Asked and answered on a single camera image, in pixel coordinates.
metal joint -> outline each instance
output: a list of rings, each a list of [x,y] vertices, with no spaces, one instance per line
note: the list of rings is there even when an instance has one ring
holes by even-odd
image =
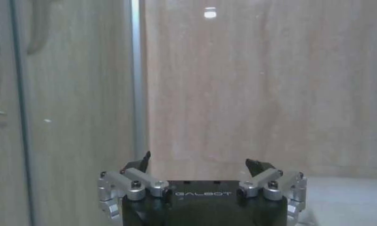
[[[246,197],[256,197],[259,195],[259,189],[263,188],[268,181],[276,180],[280,176],[280,171],[270,168],[256,175],[250,181],[240,181],[239,187],[246,192]]]
[[[132,180],[142,181],[144,183],[144,186],[150,190],[152,196],[155,197],[164,196],[164,190],[170,187],[168,181],[155,178],[147,173],[143,173],[136,168],[127,169],[124,175]]]

glass panel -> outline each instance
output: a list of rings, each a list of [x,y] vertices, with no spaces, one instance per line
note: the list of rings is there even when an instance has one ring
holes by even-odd
[[[0,0],[0,226],[30,225],[10,1]]]
[[[128,1],[16,5],[36,225],[103,225],[99,173],[134,159]]]

wood panel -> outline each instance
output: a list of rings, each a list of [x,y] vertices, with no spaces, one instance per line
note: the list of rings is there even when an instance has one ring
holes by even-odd
[[[146,20],[155,175],[377,178],[377,0],[147,1]]]
[[[128,1],[50,1],[50,38],[26,54],[32,5],[22,0],[36,225],[106,225],[98,177],[134,159]]]
[[[0,226],[28,226],[28,193],[8,1],[0,1]]]

silver metal bracket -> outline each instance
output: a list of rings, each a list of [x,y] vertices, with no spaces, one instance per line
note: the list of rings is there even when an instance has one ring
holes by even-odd
[[[152,196],[163,197],[164,189],[170,187],[168,181],[163,181],[152,177],[151,175],[143,173],[136,168],[127,169],[124,175],[132,180],[140,180],[144,183],[147,189],[150,190]]]
[[[299,222],[300,212],[307,207],[307,182],[308,179],[300,172],[288,172],[278,180],[264,185],[264,197],[272,201],[288,198],[287,226]]]
[[[239,187],[244,191],[246,197],[252,198],[259,195],[260,188],[268,183],[268,181],[276,180],[282,176],[282,171],[278,169],[267,169],[263,173],[256,175],[248,181],[240,181]]]

wooden wall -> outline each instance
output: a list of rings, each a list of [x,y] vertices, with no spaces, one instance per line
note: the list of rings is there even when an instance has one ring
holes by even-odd
[[[158,0],[146,20],[155,175],[377,178],[377,0]]]

